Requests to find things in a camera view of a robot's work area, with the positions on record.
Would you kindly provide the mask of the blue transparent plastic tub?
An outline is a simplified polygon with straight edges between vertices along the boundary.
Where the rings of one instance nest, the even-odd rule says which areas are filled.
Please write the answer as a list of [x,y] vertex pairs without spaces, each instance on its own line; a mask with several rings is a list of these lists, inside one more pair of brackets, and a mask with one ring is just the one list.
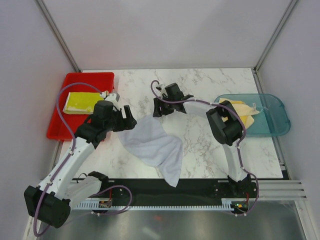
[[283,136],[291,128],[283,102],[272,94],[223,94],[218,96],[215,101],[222,102],[223,99],[242,101],[249,107],[256,107],[259,113],[253,116],[254,122],[246,131],[248,137]]

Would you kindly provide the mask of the aluminium frame post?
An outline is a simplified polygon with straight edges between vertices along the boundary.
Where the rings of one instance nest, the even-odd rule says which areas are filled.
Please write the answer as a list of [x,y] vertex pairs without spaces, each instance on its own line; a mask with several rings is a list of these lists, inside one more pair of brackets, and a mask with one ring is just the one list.
[[81,72],[81,69],[79,68],[78,64],[76,63],[74,57],[72,56],[72,53],[70,49],[68,48],[60,30],[58,29],[50,11],[48,10],[48,7],[45,4],[44,0],[35,0],[34,1],[37,8],[39,9],[40,13],[44,17],[48,27],[50,28],[54,38],[58,42],[61,50],[63,51],[65,57],[67,58],[69,64],[71,65],[74,72]]
[[273,48],[274,44],[276,43],[278,37],[282,33],[283,29],[285,28],[287,22],[289,21],[291,15],[293,14],[294,10],[296,9],[297,5],[299,4],[299,0],[290,0],[289,4],[285,8],[284,13],[282,14],[278,24],[276,25],[275,30],[273,31],[270,39],[268,40],[261,56],[259,57],[256,65],[252,68],[253,73],[257,74],[259,69],[262,67],[263,63],[265,62],[269,52]]

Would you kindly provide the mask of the left aluminium frame post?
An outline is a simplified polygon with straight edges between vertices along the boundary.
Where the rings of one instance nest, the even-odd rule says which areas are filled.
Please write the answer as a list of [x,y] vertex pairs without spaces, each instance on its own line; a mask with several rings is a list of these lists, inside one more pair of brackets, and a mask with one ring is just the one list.
[[50,28],[54,38],[58,42],[61,50],[63,51],[65,57],[67,58],[69,64],[71,65],[74,72],[81,72],[81,69],[79,68],[78,64],[76,63],[74,57],[72,56],[72,53],[70,49],[68,48],[60,30],[58,29],[50,11],[48,10],[48,7],[45,4],[44,0],[35,0],[34,1],[37,8],[39,9],[40,13],[44,17],[48,27]]

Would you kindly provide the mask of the cream towel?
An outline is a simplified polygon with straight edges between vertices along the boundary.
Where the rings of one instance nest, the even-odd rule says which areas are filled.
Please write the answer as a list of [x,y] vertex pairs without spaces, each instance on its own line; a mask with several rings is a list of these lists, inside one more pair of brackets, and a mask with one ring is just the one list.
[[247,105],[245,102],[240,100],[231,100],[228,98],[220,98],[219,103],[221,104],[224,101],[229,101],[241,121],[243,122],[246,129],[248,129],[254,123],[254,115],[258,115],[260,111],[257,110],[256,104],[253,103],[252,106]]

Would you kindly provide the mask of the right aluminium frame post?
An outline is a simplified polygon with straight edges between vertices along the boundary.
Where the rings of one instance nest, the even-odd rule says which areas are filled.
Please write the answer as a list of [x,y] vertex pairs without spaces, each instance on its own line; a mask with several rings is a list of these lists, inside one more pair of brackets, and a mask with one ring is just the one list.
[[273,48],[274,44],[276,43],[278,37],[282,33],[283,29],[285,28],[287,22],[289,21],[291,15],[293,14],[294,10],[296,9],[297,5],[299,4],[299,0],[290,0],[289,4],[285,8],[284,13],[282,14],[278,24],[276,25],[275,30],[273,31],[270,39],[268,40],[261,56],[259,57],[256,65],[252,68],[253,73],[257,74],[259,69],[262,67],[263,63],[265,62],[269,52]]

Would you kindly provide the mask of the light blue white towel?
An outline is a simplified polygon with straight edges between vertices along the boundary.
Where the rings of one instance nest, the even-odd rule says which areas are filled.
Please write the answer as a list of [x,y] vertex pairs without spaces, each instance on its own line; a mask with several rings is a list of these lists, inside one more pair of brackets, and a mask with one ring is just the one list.
[[177,187],[182,170],[183,142],[168,135],[152,115],[137,121],[131,130],[120,131],[123,147],[148,166],[157,168],[171,187]]

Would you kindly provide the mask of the aluminium front rail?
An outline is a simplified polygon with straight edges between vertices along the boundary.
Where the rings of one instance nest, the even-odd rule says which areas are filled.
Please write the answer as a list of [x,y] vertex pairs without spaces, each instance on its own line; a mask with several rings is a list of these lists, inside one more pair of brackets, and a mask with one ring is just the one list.
[[268,201],[299,201],[307,195],[299,180],[260,180],[259,199]]

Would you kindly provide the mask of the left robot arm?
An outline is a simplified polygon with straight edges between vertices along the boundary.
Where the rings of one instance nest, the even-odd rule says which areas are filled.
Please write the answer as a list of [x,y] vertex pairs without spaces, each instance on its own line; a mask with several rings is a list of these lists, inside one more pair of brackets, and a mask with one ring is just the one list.
[[98,101],[93,114],[77,128],[57,165],[36,187],[28,186],[24,191],[27,211],[34,221],[60,228],[82,201],[94,195],[105,197],[110,186],[102,173],[93,171],[80,183],[71,181],[107,133],[132,130],[136,124],[129,105],[117,108],[111,101]]

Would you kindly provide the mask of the yellow patterned towel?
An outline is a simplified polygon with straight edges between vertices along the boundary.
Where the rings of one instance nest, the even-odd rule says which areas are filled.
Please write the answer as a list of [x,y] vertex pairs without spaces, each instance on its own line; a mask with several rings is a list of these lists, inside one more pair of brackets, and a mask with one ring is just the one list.
[[95,104],[104,98],[98,92],[70,92],[63,112],[68,115],[90,115]]

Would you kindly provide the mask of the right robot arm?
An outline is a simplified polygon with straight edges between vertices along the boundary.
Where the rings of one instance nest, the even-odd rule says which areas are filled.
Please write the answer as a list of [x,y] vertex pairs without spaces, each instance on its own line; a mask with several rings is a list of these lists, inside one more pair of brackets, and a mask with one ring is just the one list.
[[160,118],[174,112],[191,114],[206,118],[215,140],[223,147],[228,164],[229,193],[241,197],[247,191],[245,181],[250,180],[240,153],[240,143],[244,140],[247,130],[245,124],[236,112],[232,103],[225,100],[221,103],[210,103],[196,99],[193,95],[185,95],[177,83],[160,84],[157,80],[151,82],[154,93],[153,116]]

